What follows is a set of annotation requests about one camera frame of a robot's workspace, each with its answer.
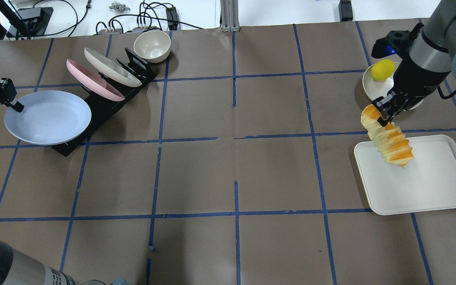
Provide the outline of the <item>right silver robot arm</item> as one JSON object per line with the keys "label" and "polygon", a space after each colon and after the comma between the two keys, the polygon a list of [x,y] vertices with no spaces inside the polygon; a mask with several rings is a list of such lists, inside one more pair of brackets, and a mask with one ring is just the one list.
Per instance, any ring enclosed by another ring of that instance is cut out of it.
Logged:
{"label": "right silver robot arm", "polygon": [[412,31],[390,31],[373,45],[373,58],[391,54],[402,60],[394,85],[386,96],[372,101],[382,126],[432,94],[451,72],[456,78],[456,0],[442,0],[426,24]]}

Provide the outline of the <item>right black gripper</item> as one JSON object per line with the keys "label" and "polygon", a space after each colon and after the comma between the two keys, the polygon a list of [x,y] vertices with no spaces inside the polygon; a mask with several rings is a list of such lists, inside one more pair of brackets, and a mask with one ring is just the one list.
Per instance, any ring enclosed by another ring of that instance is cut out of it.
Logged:
{"label": "right black gripper", "polygon": [[372,104],[382,112],[380,126],[387,126],[404,111],[408,111],[432,94],[440,85],[440,72],[426,70],[412,60],[402,60],[393,74],[394,85],[386,96],[380,96]]}

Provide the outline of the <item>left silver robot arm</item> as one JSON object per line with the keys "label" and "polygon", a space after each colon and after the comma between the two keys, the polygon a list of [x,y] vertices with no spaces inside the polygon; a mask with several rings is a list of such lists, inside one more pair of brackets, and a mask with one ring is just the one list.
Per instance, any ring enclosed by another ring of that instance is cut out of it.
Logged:
{"label": "left silver robot arm", "polygon": [[[16,92],[10,79],[0,79],[0,104],[23,114],[28,108],[16,102]],[[81,283],[61,271],[53,269],[30,256],[13,249],[0,240],[0,285],[80,285]]]}

